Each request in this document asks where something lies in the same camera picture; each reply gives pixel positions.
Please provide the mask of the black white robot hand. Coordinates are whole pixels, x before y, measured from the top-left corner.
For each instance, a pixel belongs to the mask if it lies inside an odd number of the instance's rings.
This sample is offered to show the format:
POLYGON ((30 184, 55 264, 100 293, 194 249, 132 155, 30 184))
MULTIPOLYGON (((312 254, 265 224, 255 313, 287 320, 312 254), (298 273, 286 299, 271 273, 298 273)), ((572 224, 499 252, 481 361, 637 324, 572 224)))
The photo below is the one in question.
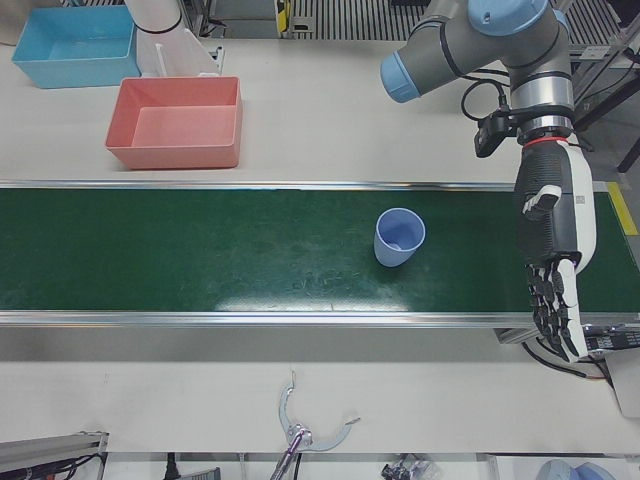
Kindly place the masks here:
POLYGON ((556 355, 574 363, 587 356, 577 276, 597 244, 592 175, 582 151, 561 138, 526 144, 514 208, 534 323, 556 355))

